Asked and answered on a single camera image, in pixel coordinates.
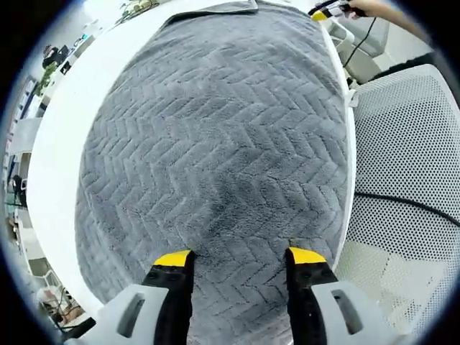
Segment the person's right hand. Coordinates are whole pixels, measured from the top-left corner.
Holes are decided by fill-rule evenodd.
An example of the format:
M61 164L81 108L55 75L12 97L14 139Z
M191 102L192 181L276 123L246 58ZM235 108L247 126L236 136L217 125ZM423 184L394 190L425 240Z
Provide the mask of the person's right hand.
M351 10L346 13L346 17L358 19L360 17L373 17L375 11L375 1L371 0L352 0L348 1Z

